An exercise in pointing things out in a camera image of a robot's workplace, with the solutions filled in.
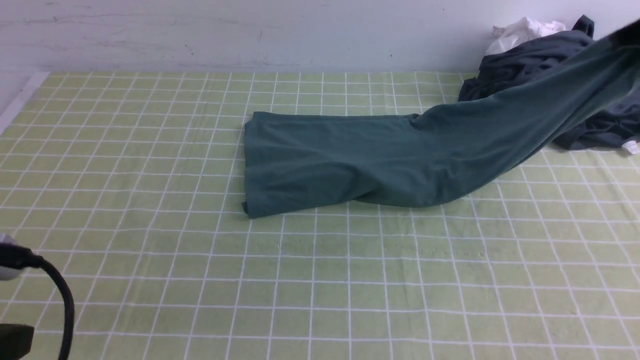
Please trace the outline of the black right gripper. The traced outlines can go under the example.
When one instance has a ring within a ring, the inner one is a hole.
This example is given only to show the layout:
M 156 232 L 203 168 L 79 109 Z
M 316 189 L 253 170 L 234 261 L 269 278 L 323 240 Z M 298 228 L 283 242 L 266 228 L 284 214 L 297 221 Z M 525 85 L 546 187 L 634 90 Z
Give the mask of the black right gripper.
M 615 48 L 640 46 L 640 19 L 628 23 L 607 36 Z

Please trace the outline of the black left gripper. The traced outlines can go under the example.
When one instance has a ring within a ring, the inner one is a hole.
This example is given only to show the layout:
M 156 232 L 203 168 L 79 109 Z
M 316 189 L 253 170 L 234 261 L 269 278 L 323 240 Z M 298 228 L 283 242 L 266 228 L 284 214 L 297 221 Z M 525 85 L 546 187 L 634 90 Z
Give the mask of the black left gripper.
M 0 360 L 22 360 L 30 353 L 34 327 L 22 324 L 0 324 Z

